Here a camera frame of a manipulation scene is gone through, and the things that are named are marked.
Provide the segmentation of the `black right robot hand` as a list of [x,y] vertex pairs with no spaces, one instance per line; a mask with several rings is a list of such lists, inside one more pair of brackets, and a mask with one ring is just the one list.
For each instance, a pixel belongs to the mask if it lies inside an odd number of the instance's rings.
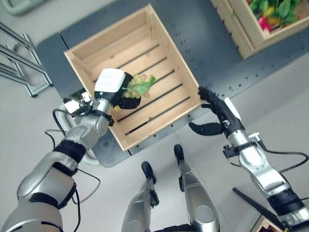
[[238,130],[245,130],[241,120],[237,118],[228,105],[221,100],[215,93],[206,87],[198,87],[198,94],[201,100],[208,103],[201,105],[202,108],[209,108],[219,119],[219,123],[207,123],[198,125],[193,122],[189,123],[189,127],[195,133],[202,136],[214,136],[224,133],[226,137]]

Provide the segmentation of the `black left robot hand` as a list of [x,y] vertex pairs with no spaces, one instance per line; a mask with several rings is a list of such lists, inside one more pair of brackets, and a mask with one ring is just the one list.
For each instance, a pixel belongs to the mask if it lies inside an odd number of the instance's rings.
[[108,101],[114,108],[119,106],[121,109],[136,109],[141,97],[125,97],[133,76],[116,68],[103,69],[95,83],[94,98]]

